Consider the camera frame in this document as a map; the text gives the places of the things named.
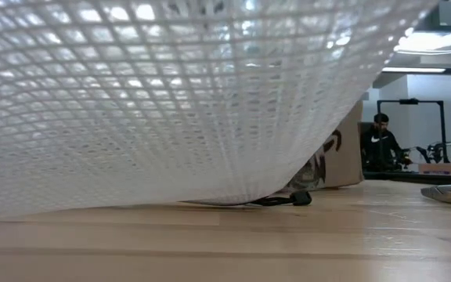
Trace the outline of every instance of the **table surface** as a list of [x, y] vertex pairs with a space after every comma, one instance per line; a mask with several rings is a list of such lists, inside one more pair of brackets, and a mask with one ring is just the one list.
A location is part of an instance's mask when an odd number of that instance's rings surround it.
[[191, 204], [0, 219], [0, 281], [449, 281], [451, 204], [366, 181], [309, 207]]

